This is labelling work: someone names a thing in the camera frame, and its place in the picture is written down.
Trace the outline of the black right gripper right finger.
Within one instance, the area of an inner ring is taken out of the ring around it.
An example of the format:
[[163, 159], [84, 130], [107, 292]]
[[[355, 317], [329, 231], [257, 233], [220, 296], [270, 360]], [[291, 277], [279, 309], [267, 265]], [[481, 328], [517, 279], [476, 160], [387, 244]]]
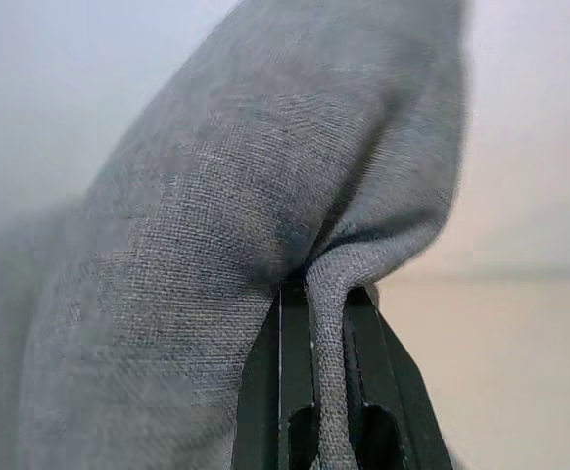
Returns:
[[362, 288], [344, 308], [351, 446], [360, 469], [451, 469], [420, 371]]

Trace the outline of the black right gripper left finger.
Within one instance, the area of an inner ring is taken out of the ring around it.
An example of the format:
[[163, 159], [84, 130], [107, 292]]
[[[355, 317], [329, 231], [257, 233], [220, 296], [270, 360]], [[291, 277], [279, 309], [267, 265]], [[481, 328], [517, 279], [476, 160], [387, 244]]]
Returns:
[[232, 467], [310, 469], [318, 428], [309, 304], [295, 274], [276, 294], [243, 367]]

